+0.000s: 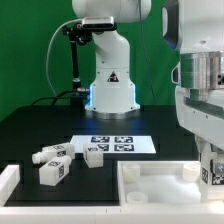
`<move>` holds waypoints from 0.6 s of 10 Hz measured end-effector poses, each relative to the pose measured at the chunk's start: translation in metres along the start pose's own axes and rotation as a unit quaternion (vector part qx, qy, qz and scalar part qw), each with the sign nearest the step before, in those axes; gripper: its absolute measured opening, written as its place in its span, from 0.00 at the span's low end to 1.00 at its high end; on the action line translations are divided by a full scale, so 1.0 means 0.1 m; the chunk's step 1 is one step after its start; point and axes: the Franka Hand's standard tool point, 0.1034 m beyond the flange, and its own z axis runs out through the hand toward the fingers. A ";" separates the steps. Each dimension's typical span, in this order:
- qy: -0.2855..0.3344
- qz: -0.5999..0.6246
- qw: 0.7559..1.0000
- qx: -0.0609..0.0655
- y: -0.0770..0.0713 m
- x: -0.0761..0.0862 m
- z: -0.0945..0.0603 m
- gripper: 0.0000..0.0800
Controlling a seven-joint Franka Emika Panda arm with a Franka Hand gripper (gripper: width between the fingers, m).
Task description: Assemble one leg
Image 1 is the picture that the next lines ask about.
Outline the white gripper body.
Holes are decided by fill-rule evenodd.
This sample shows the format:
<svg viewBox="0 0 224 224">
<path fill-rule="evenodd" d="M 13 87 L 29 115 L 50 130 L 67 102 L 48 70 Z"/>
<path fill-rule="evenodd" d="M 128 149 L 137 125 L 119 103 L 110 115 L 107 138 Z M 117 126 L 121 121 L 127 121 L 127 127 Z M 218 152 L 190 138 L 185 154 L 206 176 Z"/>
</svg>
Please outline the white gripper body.
<svg viewBox="0 0 224 224">
<path fill-rule="evenodd" d="M 224 90 L 209 92 L 206 102 L 187 97 L 188 91 L 175 89 L 179 124 L 207 142 L 224 150 Z"/>
</svg>

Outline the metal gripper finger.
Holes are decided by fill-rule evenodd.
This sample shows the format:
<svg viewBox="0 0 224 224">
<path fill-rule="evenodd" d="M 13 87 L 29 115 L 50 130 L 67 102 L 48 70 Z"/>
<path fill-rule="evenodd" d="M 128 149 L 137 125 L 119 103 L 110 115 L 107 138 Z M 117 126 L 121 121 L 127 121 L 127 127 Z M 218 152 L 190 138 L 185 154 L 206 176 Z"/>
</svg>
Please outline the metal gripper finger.
<svg viewBox="0 0 224 224">
<path fill-rule="evenodd" d="M 196 145 L 199 152 L 200 162 L 203 167 L 210 165 L 211 145 L 201 137 L 196 137 Z"/>
</svg>

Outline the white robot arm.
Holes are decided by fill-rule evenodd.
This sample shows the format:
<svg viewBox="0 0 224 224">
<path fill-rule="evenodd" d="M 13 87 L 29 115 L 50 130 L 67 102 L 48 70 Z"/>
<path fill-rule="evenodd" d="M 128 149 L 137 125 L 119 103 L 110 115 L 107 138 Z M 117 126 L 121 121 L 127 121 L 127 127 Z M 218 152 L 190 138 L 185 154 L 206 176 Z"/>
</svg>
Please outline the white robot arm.
<svg viewBox="0 0 224 224">
<path fill-rule="evenodd" d="M 77 27 L 92 33 L 96 78 L 85 106 L 91 115 L 124 118 L 140 109 L 130 80 L 130 45 L 117 23 L 145 19 L 151 0 L 72 0 Z M 162 37 L 180 53 L 172 70 L 179 124 L 195 134 L 201 163 L 224 166 L 224 0 L 167 0 Z"/>
</svg>

